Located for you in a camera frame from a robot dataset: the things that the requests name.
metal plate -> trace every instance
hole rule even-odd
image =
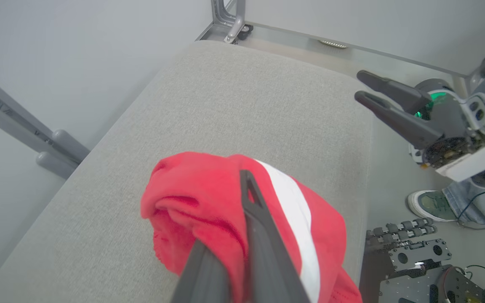
[[[433,262],[450,260],[452,253],[448,251],[446,242],[441,239],[413,243],[389,251],[389,257],[395,271],[408,270],[415,267],[416,262],[431,259]]]
[[[441,289],[441,276],[451,266],[445,265],[428,270],[425,276],[418,278],[399,276],[398,278],[381,281],[379,303],[400,302],[400,299],[415,303],[443,302],[445,296]],[[465,302],[466,295],[471,295],[474,298],[481,298],[482,296],[482,289],[456,270],[451,270],[447,275],[445,289],[447,292],[454,292],[453,295],[457,303]]]

white sole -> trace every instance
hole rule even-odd
[[[457,220],[447,220],[447,219],[435,217],[434,215],[432,215],[431,213],[428,213],[422,207],[420,207],[420,205],[418,204],[418,197],[421,194],[425,194],[426,192],[430,192],[430,191],[436,191],[436,190],[420,190],[420,191],[416,191],[416,192],[408,195],[407,199],[408,199],[409,209],[415,215],[418,215],[421,218],[426,218],[426,217],[431,218],[435,222],[455,222],[455,221],[457,221]]]

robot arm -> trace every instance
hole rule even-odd
[[[480,75],[485,78],[485,59]],[[460,98],[440,79],[412,88],[368,71],[358,72],[357,78],[402,107],[368,92],[354,96],[410,143],[418,164],[458,182],[471,178],[475,186],[485,188],[485,86]]]

green led light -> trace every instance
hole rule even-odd
[[[435,99],[439,98],[440,96],[446,96],[446,93],[435,93],[435,94],[431,94],[429,96],[432,98],[432,100],[435,100]]]

person's leg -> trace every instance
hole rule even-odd
[[[470,181],[452,182],[442,191],[414,192],[407,200],[411,211],[420,217],[450,222],[461,215],[462,222],[485,224],[485,190],[473,186]]]
[[[443,189],[443,194],[456,217],[461,215],[460,221],[485,224],[485,190],[465,180],[452,182]]]

